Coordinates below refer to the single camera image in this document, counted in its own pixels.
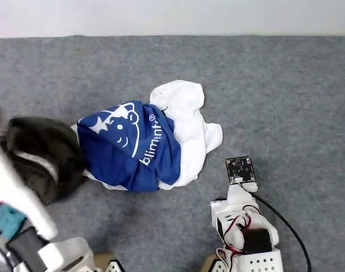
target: black component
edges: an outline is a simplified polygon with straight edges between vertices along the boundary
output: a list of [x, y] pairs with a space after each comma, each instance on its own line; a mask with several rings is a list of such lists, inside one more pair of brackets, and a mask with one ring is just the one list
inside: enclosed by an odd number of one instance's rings
[[236, 183], [235, 179], [241, 177], [242, 182], [255, 182], [255, 174], [250, 156], [225, 159], [229, 183]]
[[272, 251], [269, 231], [265, 228], [247, 229], [242, 233], [244, 237], [245, 254], [256, 254]]
[[34, 227], [29, 227], [7, 242], [6, 248], [24, 262], [30, 272], [43, 272], [47, 267], [38, 251], [48, 243], [37, 235]]
[[224, 239], [223, 225], [219, 218], [218, 218], [218, 233], [220, 237]]

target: perforated white plastic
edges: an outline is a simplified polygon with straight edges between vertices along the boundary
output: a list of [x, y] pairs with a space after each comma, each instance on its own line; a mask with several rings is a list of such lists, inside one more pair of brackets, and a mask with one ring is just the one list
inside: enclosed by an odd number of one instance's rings
[[124, 272], [117, 261], [111, 261], [105, 272]]
[[222, 261], [217, 261], [210, 269], [210, 272], [228, 272], [228, 269]]
[[276, 248], [272, 252], [241, 255], [235, 261], [239, 272], [283, 272], [280, 250]]

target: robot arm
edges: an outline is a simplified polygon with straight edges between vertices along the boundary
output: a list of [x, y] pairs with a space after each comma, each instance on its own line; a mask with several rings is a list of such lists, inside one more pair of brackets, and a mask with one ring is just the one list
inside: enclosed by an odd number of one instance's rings
[[[58, 243], [49, 240], [57, 235], [57, 228], [45, 207], [33, 191], [24, 186], [0, 148], [0, 202], [23, 212], [35, 228], [28, 228], [11, 241], [0, 235], [0, 261], [8, 262], [10, 269], [18, 272], [101, 272], [93, 253], [82, 237]], [[117, 260], [111, 260], [107, 271], [123, 272]]]
[[[57, 229], [36, 195], [26, 188], [0, 148], [0, 202], [23, 212], [36, 227], [39, 235], [50, 240]], [[0, 247], [5, 248], [5, 238], [0, 236]]]
[[220, 263], [212, 271], [251, 272], [283, 271], [276, 228], [261, 215], [259, 206], [247, 190], [257, 190], [254, 182], [247, 187], [229, 186], [227, 199], [210, 203], [212, 225], [223, 241], [216, 250]]

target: red wire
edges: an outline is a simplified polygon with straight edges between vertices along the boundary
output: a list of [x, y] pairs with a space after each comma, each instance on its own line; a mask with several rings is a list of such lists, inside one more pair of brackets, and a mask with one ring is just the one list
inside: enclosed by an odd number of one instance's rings
[[230, 226], [227, 228], [227, 230], [225, 231], [224, 235], [223, 235], [223, 241], [225, 244], [225, 247], [227, 249], [229, 249], [230, 251], [234, 252], [234, 253], [241, 253], [243, 252], [242, 250], [236, 249], [233, 246], [229, 245], [226, 241], [225, 241], [225, 235], [228, 233], [228, 231], [231, 230], [231, 228], [235, 225], [236, 221], [238, 220], [238, 218], [240, 217], [240, 215], [238, 215], [237, 217], [234, 218], [234, 220], [231, 222]]

